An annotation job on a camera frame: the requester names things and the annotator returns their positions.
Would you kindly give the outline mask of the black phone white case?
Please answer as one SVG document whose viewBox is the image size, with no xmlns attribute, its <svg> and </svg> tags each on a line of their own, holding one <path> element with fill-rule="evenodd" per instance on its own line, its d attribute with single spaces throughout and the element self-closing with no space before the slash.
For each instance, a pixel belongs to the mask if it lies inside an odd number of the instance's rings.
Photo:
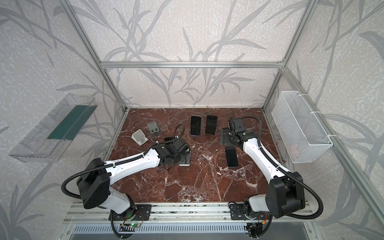
<svg viewBox="0 0 384 240">
<path fill-rule="evenodd" d="M 234 146 L 225 147 L 226 160 L 229 168 L 236 168 L 239 166 L 236 148 Z"/>
</svg>

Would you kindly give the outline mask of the grey phone stand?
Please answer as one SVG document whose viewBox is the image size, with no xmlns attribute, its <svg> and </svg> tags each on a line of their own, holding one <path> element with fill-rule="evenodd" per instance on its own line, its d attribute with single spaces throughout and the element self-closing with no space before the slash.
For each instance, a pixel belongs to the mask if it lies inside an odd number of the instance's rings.
<svg viewBox="0 0 384 240">
<path fill-rule="evenodd" d="M 160 134 L 161 130 L 155 121 L 148 123 L 148 129 L 152 137 L 156 137 Z"/>
</svg>

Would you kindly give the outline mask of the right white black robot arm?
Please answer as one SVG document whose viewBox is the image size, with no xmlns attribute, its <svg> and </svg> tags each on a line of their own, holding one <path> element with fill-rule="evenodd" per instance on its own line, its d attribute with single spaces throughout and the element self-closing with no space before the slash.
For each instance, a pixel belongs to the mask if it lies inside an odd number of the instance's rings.
<svg viewBox="0 0 384 240">
<path fill-rule="evenodd" d="M 255 133 L 244 127 L 244 119 L 242 117 L 228 120 L 229 127 L 224 128 L 224 141 L 230 146 L 242 149 L 256 163 L 269 184 L 266 194 L 245 200 L 246 211 L 249 215 L 266 212 L 280 218 L 304 209 L 304 187 L 283 173 L 290 171 L 282 166 L 261 142 L 262 122 L 259 122 L 259 130 Z"/>
</svg>

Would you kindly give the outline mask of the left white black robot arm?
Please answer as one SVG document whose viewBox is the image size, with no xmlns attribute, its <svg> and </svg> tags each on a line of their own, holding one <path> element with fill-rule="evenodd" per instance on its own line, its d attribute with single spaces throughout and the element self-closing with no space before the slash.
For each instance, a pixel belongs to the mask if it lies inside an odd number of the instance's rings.
<svg viewBox="0 0 384 240">
<path fill-rule="evenodd" d="M 77 186 L 85 209 L 101 207 L 118 215 L 135 211 L 133 201 L 127 194 L 113 189 L 111 185 L 140 171 L 183 162 L 190 157 L 190 146 L 181 138 L 171 143 L 155 144 L 148 151 L 114 161 L 92 160 L 87 173 L 79 176 Z"/>
</svg>

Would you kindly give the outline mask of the green circuit board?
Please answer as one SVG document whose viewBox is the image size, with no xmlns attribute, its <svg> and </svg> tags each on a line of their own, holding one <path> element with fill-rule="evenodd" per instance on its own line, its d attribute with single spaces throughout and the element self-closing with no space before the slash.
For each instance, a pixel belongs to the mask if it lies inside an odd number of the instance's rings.
<svg viewBox="0 0 384 240">
<path fill-rule="evenodd" d="M 140 228 L 143 223 L 124 223 L 121 224 L 121 232 L 134 232 L 136 229 Z"/>
</svg>

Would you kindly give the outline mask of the aluminium front rail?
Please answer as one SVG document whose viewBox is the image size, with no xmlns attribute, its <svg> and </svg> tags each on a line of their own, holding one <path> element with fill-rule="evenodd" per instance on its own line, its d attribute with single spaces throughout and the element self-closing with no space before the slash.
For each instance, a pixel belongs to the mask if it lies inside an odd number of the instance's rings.
<svg viewBox="0 0 384 240">
<path fill-rule="evenodd" d="M 143 223 L 213 223 L 251 220 L 231 220 L 228 203 L 204 202 L 204 203 L 142 203 L 152 205 L 151 215 L 148 221 L 136 221 Z M 71 206 L 63 223 L 109 223 L 110 211 L 94 208 L 84 209 L 79 203 Z"/>
</svg>

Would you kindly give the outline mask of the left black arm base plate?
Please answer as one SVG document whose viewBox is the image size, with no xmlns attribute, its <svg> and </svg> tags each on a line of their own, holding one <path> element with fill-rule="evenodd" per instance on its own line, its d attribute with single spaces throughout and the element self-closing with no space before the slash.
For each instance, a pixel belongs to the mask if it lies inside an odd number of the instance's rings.
<svg viewBox="0 0 384 240">
<path fill-rule="evenodd" d="M 148 221 L 151 215 L 152 205 L 137 204 L 129 207 L 122 214 L 117 214 L 112 211 L 108 220 L 112 221 Z"/>
</svg>

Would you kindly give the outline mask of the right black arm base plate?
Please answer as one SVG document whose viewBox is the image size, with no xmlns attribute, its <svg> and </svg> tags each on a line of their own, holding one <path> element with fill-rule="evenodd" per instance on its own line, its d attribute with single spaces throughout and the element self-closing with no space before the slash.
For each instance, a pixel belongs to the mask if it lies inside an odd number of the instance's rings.
<svg viewBox="0 0 384 240">
<path fill-rule="evenodd" d="M 255 212 L 248 203 L 229 202 L 231 220 L 261 220 L 268 219 L 269 212 Z"/>
</svg>

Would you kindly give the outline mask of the aluminium frame horizontal bar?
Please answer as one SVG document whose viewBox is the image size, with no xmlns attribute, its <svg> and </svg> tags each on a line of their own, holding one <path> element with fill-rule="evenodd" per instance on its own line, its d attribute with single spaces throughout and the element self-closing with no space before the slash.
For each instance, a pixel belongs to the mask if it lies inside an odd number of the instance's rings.
<svg viewBox="0 0 384 240">
<path fill-rule="evenodd" d="M 101 62 L 104 69 L 112 68 L 262 68 L 279 69 L 282 62 Z"/>
</svg>

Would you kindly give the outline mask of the clear plastic wall bin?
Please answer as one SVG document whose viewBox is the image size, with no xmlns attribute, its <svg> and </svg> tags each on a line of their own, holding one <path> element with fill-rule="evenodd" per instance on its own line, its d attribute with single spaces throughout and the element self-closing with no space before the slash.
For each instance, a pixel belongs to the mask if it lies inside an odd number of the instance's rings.
<svg viewBox="0 0 384 240">
<path fill-rule="evenodd" d="M 98 107 L 96 99 L 67 94 L 9 156 L 23 163 L 56 163 Z"/>
</svg>

